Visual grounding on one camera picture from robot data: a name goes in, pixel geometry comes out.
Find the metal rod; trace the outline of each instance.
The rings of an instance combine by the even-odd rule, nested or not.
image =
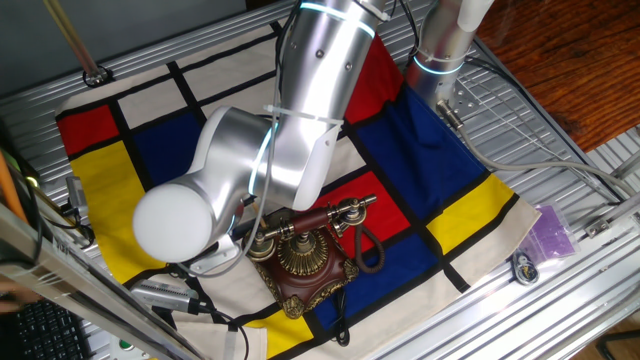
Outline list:
[[[71,24],[71,21],[67,17],[67,14],[62,9],[58,0],[43,0],[44,5],[49,10],[51,17],[60,28],[60,32],[64,35],[65,39],[69,43],[71,50],[76,54],[80,65],[87,74],[87,82],[89,85],[100,85],[107,80],[107,73],[104,69],[101,69],[93,58],[89,54],[89,51],[84,46],[82,39],[78,36],[76,29]]]
[[[38,199],[38,205],[44,203]],[[0,262],[0,273],[158,359],[205,358],[93,264],[64,230],[52,231],[53,243],[43,241],[34,268]],[[21,255],[30,258],[34,253],[36,231],[1,204],[0,233],[4,243]]]

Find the white cable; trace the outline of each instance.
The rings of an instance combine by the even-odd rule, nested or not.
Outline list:
[[[465,74],[461,74],[461,75],[463,77],[465,77],[467,79],[467,81],[471,81],[471,79],[469,79],[469,77],[466,76]],[[522,136],[524,136],[525,138],[529,139],[530,143],[536,145],[537,147],[539,147],[543,151],[553,155],[556,159],[558,159],[560,161],[564,161],[564,159],[559,154],[556,154],[555,152],[551,151],[551,149],[547,148],[545,146],[546,144],[544,144],[544,142],[542,142],[542,139],[539,139],[539,141],[542,142],[542,144],[538,144],[538,140],[532,139],[527,134],[525,134],[522,130],[518,129],[517,126],[513,125],[510,121],[507,121],[504,117],[500,116],[491,107],[489,107],[489,105],[487,105],[485,101],[482,101],[476,94],[474,94],[473,91],[471,91],[471,89],[468,86],[466,86],[462,81],[460,81],[460,79],[457,79],[457,80],[460,83],[460,85],[462,85],[467,90],[467,92],[469,94],[471,94],[471,96],[473,96],[480,103],[480,105],[483,105],[487,110],[492,112],[493,115],[495,115],[498,119],[502,120],[503,123],[511,126],[514,130],[519,132]],[[487,90],[488,92],[493,94],[496,97],[496,99],[499,99],[498,94],[496,94],[491,89],[488,89],[486,86],[482,85],[481,83],[477,83],[477,85],[483,87],[485,90]],[[520,121],[523,124],[525,124],[525,121],[522,118],[520,118],[520,115],[516,112],[515,109],[511,108],[511,106],[509,106],[506,102],[504,102],[504,104],[505,104],[505,106],[507,106],[514,113],[514,115],[518,119],[520,119]],[[602,189],[600,188],[600,185],[598,184],[598,182],[595,181],[595,179],[593,179],[591,176],[589,176],[586,172],[581,172],[580,170],[575,169],[575,168],[571,168],[571,169],[575,172],[576,176],[582,177],[582,180],[584,180],[585,183],[587,183],[587,185],[590,186],[595,192],[597,192],[600,195],[604,196],[605,198],[608,198],[609,200],[611,200],[611,196],[608,193],[602,191]]]
[[[265,105],[262,108],[265,109],[266,111],[270,112],[270,113],[273,113],[273,114],[289,115],[289,116],[299,117],[299,118],[302,118],[302,119],[321,121],[321,122],[325,122],[327,124],[332,124],[332,125],[337,125],[337,126],[342,126],[342,124],[344,124],[344,120],[323,118],[323,117],[320,117],[320,116],[315,116],[315,115],[303,113],[303,112],[300,112],[300,111],[284,109],[284,108],[277,107],[277,106],[274,106],[274,105]]]
[[[525,171],[525,170],[541,169],[541,168],[548,168],[548,167],[575,168],[575,169],[588,171],[596,175],[600,175],[603,179],[611,182],[612,184],[622,189],[629,196],[633,196],[636,193],[635,191],[633,191],[633,189],[629,185],[623,183],[619,179],[616,179],[610,174],[607,174],[606,172],[600,169],[593,168],[589,165],[580,164],[572,161],[545,161],[545,162],[535,163],[535,164],[519,164],[519,165],[507,165],[507,164],[497,163],[485,157],[484,155],[482,155],[480,151],[478,151],[475,145],[473,145],[473,143],[471,142],[471,139],[469,139],[469,135],[467,134],[467,130],[465,130],[464,126],[458,128],[458,132],[460,133],[460,136],[462,136],[462,139],[467,144],[467,147],[473,153],[473,155],[475,155],[478,158],[478,160],[480,160],[480,162],[482,162],[486,166],[489,166],[498,170],[506,170],[506,171]]]

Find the black cable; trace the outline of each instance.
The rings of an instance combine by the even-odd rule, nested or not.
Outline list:
[[[391,14],[389,14],[389,19],[393,18],[393,14],[396,13],[396,4],[398,3],[398,0],[393,0],[393,8],[391,9]]]
[[[334,322],[336,325],[334,333],[336,337],[336,342],[338,345],[345,347],[349,345],[351,341],[351,335],[349,334],[349,327],[347,326],[347,292],[344,288],[338,289],[336,294],[332,298],[333,307],[336,309],[338,313],[338,318]]]
[[[409,58],[412,58],[418,53],[418,47],[420,46],[418,28],[416,27],[416,21],[413,18],[413,14],[411,13],[411,10],[409,10],[409,7],[404,2],[404,0],[400,0],[400,6],[402,6],[402,10],[404,10],[405,15],[407,15],[407,19],[409,19],[409,25],[411,25],[411,31],[413,31],[413,49],[411,49],[411,51],[409,52]]]
[[[73,225],[62,225],[62,224],[58,224],[57,222],[54,222],[54,221],[53,221],[53,220],[51,220],[51,219],[47,219],[47,221],[49,222],[49,224],[51,224],[51,225],[53,225],[53,226],[55,226],[55,227],[58,227],[58,228],[60,228],[60,229],[73,230],[73,229],[77,229],[77,228],[79,228],[80,226],[82,226],[82,225],[80,225],[80,223],[79,223],[79,222],[77,222],[77,221],[76,221]]]
[[[38,210],[38,200],[36,199],[36,194],[33,190],[33,186],[28,180],[25,180],[24,183],[27,185],[27,191],[29,192],[29,196],[31,197],[31,205],[33,206],[33,211],[35,211],[33,217],[35,218],[36,231],[38,232],[36,248],[33,251],[32,256],[32,262],[35,266],[35,264],[38,262],[38,258],[40,257],[40,252],[42,251],[42,242],[44,241],[42,232],[44,224],[42,223],[42,217],[40,216],[40,211]]]
[[[289,13],[289,17],[287,18],[287,21],[284,23],[284,26],[282,27],[282,31],[280,32],[280,34],[278,34],[278,37],[276,38],[276,70],[278,68],[282,68],[282,63],[280,62],[280,51],[282,49],[282,43],[284,42],[284,39],[287,37],[287,32],[289,31],[289,28],[293,23],[293,19],[295,19],[296,15],[298,14],[298,11],[300,10],[300,4],[302,4],[302,0],[297,0],[296,3],[293,5],[293,8]]]
[[[621,332],[621,333],[617,333],[617,334],[605,335],[602,338],[600,338],[600,340],[598,340],[598,343],[596,344],[596,349],[600,353],[600,356],[602,356],[604,359],[606,359],[606,360],[615,360],[615,358],[613,357],[613,355],[611,354],[611,352],[607,348],[607,343],[608,342],[610,342],[610,341],[618,341],[618,340],[634,339],[634,338],[639,338],[639,337],[640,337],[640,330],[632,330],[632,331],[626,331],[626,332]]]

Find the vintage telephone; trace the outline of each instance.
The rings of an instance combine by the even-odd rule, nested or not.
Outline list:
[[[349,198],[293,216],[276,212],[258,231],[248,257],[289,318],[299,318],[358,276],[358,265],[336,236],[349,226],[362,226],[367,207],[376,200],[375,195]],[[377,267],[383,263],[384,252]]]

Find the yellow square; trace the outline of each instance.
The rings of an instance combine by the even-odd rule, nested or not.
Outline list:
[[[495,219],[513,194],[491,174],[433,219],[427,229],[446,254]]]
[[[147,255],[133,236],[133,212],[144,195],[122,141],[71,161],[89,205],[89,220],[102,256],[120,283],[165,264]]]

